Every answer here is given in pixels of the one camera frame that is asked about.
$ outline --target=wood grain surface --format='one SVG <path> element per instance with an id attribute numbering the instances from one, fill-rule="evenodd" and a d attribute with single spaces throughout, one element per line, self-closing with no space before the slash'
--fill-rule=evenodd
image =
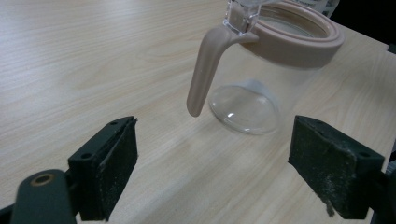
<path id="1" fill-rule="evenodd" d="M 139 159 L 109 223 L 369 223 L 370 214 L 328 217 L 287 163 L 292 120 L 321 119 L 388 158 L 396 55 L 343 27 L 345 44 L 285 125 L 237 133 L 207 105 L 199 118 L 186 108 L 200 42 L 225 9 L 224 0 L 0 1 L 0 207 L 25 177 L 66 170 L 105 124 L 133 115 Z M 227 50 L 235 68 L 237 51 Z"/>

